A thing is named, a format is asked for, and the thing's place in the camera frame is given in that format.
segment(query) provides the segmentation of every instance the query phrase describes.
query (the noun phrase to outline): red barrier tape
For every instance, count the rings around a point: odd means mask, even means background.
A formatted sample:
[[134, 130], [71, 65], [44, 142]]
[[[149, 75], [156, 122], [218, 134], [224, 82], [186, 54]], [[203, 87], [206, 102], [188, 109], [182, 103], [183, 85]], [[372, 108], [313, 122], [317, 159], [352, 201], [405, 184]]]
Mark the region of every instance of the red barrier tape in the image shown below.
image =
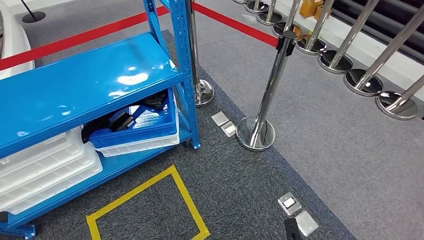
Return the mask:
[[[168, 13], [168, 10], [164, 6], [160, 6], [157, 9], [157, 15], [162, 16]], [[147, 15], [145, 12], [139, 13], [134, 16], [124, 18], [122, 20], [109, 23], [107, 25], [71, 36], [65, 39], [55, 41], [44, 46], [34, 48], [29, 51], [25, 51], [4, 59], [0, 59], [0, 71], [5, 70], [20, 64], [27, 63], [29, 61], [45, 57], [50, 54], [60, 52], [62, 50], [75, 47], [77, 45], [89, 42], [94, 39], [106, 36], [108, 34], [117, 32], [122, 29], [132, 27], [147, 21]]]
[[[268, 35], [262, 31], [259, 31], [251, 26], [248, 26], [246, 24], [243, 24], [241, 22], [238, 22], [234, 19], [231, 19], [227, 16], [224, 16], [216, 11], [213, 11], [207, 7], [204, 7], [202, 5], [199, 5], [195, 2], [193, 2], [192, 5], [193, 9], [198, 11], [199, 13], [212, 18], [222, 24], [225, 24], [231, 28], [234, 28], [244, 34], [247, 34], [259, 41], [262, 41], [266, 44], [269, 44], [271, 46], [277, 46], [278, 39]], [[168, 10], [164, 6], [160, 6], [157, 9], [157, 15], [162, 16], [168, 13]], [[147, 21], [147, 15], [145, 12], [139, 13], [134, 16], [130, 16], [127, 18], [124, 18], [122, 20], [109, 23], [107, 25], [71, 36], [67, 37], [65, 39], [55, 41], [52, 43], [49, 43], [44, 46], [40, 46], [37, 48], [34, 48], [29, 51], [25, 51], [4, 59], [0, 59], [0, 71], [5, 70], [20, 64], [27, 63], [29, 61], [39, 59], [45, 56], [48, 56], [50, 54], [54, 54], [60, 51], [63, 51], [68, 48], [75, 47], [77, 45], [87, 43], [91, 40], [98, 39], [101, 37], [104, 37], [108, 34], [112, 34], [114, 32], [117, 32], [119, 30], [123, 30], [129, 27], [132, 27], [134, 25], [140, 24]]]
[[271, 46], [276, 47], [277, 43], [278, 43], [278, 38], [273, 37], [269, 34], [266, 34], [263, 31], [259, 31], [251, 26], [248, 26], [246, 24], [243, 24], [239, 21], [236, 21], [234, 19], [231, 19], [227, 16], [224, 16], [214, 10], [211, 10], [207, 7], [204, 7], [200, 4], [197, 4], [195, 2], [192, 3], [192, 7], [194, 10], [198, 11], [199, 13], [211, 18], [211, 19], [215, 19], [216, 21], [223, 23], [233, 29], [236, 29], [244, 34], [247, 34], [249, 36], [251, 36], [252, 38], [255, 38], [259, 41], [262, 41], [266, 44], [269, 44]]

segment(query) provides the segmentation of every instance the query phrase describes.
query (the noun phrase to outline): blue plastic crate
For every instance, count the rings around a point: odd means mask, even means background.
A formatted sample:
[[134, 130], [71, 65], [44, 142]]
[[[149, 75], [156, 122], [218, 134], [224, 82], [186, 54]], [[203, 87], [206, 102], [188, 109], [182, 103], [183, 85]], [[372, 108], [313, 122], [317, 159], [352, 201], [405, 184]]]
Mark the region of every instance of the blue plastic crate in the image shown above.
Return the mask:
[[[145, 111], [135, 119], [135, 124], [128, 129], [116, 132], [112, 132], [109, 128], [99, 129], [91, 134], [89, 141], [92, 142], [96, 149], [99, 149], [174, 135], [177, 133], [177, 106], [174, 99], [173, 89], [170, 87], [168, 88], [168, 98], [165, 100], [162, 111], [146, 108]], [[132, 114], [137, 107], [138, 106], [131, 106], [123, 109], [121, 112], [115, 114], [115, 116], [122, 112]]]

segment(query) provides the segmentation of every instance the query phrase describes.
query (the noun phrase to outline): gray carpet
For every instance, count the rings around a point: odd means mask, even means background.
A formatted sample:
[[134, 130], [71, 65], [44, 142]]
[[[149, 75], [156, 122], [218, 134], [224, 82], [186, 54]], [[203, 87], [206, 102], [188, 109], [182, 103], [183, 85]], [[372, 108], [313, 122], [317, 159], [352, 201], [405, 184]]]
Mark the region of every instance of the gray carpet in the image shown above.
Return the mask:
[[[166, 41], [172, 40], [169, 32]], [[277, 199], [292, 191], [320, 227], [307, 239], [355, 239], [275, 149], [242, 148], [217, 127], [211, 115], [222, 110], [233, 122], [244, 117], [214, 84], [214, 101], [197, 110], [202, 147], [180, 144], [139, 167], [37, 218], [38, 240], [84, 240], [89, 215], [175, 164], [211, 235], [208, 239], [285, 239], [284, 213]], [[174, 181], [167, 176], [96, 221], [108, 239], [191, 239], [199, 230]]]
[[[228, 0], [197, 2], [247, 23], [242, 15], [249, 13], [243, 5]], [[144, 9], [138, 0], [75, 0], [44, 11], [46, 19], [24, 25], [33, 47]], [[275, 50], [201, 14], [196, 15], [196, 21], [200, 64], [229, 96], [229, 103], [233, 101], [246, 115], [256, 114]], [[161, 17], [160, 23], [162, 29], [171, 27], [168, 16]], [[259, 23], [252, 26], [270, 33], [267, 26]], [[146, 24], [139, 24], [54, 54], [37, 64], [147, 29]], [[384, 83], [386, 89], [399, 89], [387, 81]], [[387, 117], [378, 110], [374, 99], [355, 95], [344, 86], [340, 75], [321, 69], [316, 57], [294, 51], [268, 120], [277, 129], [277, 139], [276, 151], [266, 154], [272, 159], [274, 154], [281, 153], [288, 162], [285, 169], [300, 175], [293, 182], [296, 178], [291, 175], [286, 178], [292, 188], [298, 190], [295, 188], [297, 181], [301, 182], [300, 190], [305, 182], [312, 188], [303, 201], [313, 206], [312, 212], [318, 209], [319, 213], [313, 213], [320, 223], [337, 222], [329, 217], [332, 211], [358, 239], [421, 239], [424, 236], [421, 224], [424, 221], [424, 123], [419, 118], [398, 121]], [[203, 144], [199, 152], [203, 153], [206, 148], [212, 146]], [[331, 211], [325, 205], [315, 204], [320, 198]]]

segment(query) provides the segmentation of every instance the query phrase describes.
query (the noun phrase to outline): blue shelf board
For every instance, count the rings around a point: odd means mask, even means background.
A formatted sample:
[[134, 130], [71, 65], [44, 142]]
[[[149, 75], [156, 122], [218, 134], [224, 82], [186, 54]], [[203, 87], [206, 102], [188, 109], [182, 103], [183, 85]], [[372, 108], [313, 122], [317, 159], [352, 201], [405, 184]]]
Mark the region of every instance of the blue shelf board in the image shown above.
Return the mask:
[[0, 158], [184, 80], [150, 32], [0, 81]]
[[[192, 133], [190, 133], [187, 127], [180, 121], [180, 142], [185, 142], [191, 137]], [[103, 166], [103, 170], [101, 172], [17, 215], [8, 213], [7, 226], [8, 228], [15, 228], [27, 224], [35, 218], [59, 207], [62, 204], [65, 204], [66, 202], [94, 189], [95, 187], [109, 181], [110, 179], [113, 179], [114, 177], [156, 157], [157, 155], [173, 147], [174, 146], [161, 147], [131, 154], [112, 156], [108, 158], [104, 158], [100, 154], [100, 160]]]

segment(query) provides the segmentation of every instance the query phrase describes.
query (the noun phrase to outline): shelf foot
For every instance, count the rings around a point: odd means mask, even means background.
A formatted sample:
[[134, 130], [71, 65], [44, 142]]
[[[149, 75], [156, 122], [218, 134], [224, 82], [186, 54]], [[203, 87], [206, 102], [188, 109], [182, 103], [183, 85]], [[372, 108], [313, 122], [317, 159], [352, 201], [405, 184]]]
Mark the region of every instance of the shelf foot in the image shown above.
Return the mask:
[[7, 222], [0, 222], [0, 234], [21, 237], [25, 240], [31, 240], [36, 236], [36, 227], [34, 224], [23, 225], [16, 228], [8, 228]]

